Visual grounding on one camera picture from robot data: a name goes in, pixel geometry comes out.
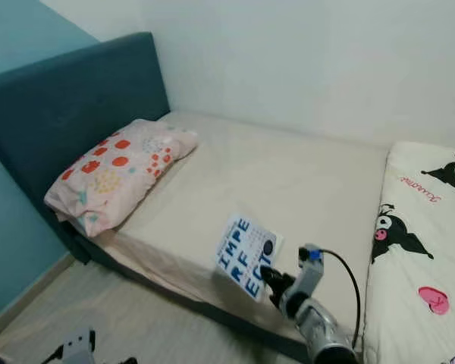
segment pink heart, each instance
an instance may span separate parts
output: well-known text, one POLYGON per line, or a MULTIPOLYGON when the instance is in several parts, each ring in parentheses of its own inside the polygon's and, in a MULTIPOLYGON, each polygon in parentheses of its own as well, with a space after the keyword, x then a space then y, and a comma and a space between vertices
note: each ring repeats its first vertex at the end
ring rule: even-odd
POLYGON ((447 295, 439 290, 431 287, 420 287, 418 293, 430 306, 430 310, 437 315, 444 315, 450 308, 447 295))

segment teal upholstered headboard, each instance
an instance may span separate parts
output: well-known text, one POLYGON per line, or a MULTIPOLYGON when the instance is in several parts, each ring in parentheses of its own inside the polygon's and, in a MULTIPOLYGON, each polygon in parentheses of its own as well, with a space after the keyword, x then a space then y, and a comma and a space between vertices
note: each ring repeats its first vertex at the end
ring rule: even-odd
POLYGON ((0 74, 0 160, 81 261, 84 238, 42 199, 79 155, 134 118, 169 112, 152 34, 138 33, 0 74))

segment pink pillow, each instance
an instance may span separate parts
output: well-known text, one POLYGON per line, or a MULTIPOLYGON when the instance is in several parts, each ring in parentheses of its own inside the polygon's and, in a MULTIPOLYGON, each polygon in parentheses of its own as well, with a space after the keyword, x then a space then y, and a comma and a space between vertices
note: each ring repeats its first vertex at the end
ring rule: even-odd
POLYGON ((136 119, 79 157, 44 202, 60 220, 76 219, 94 237, 119 225, 162 172, 196 146, 194 132, 136 119))

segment card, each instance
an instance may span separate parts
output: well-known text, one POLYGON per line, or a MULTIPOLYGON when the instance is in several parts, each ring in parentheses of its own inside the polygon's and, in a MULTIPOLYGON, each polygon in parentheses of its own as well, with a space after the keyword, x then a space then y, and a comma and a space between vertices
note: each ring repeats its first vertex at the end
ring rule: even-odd
POLYGON ((251 218, 233 215, 218 246, 217 264, 244 292, 260 301, 265 283, 259 268, 272 267, 282 240, 251 218))

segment blue wall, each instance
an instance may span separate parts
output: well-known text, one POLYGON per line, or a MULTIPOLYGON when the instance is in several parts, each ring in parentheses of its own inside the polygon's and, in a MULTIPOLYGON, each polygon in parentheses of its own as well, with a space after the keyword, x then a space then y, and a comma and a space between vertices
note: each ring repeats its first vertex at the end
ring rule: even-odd
MULTIPOLYGON (((0 72, 95 42, 39 0, 0 0, 0 72)), ((65 252, 0 163, 0 311, 65 252)))

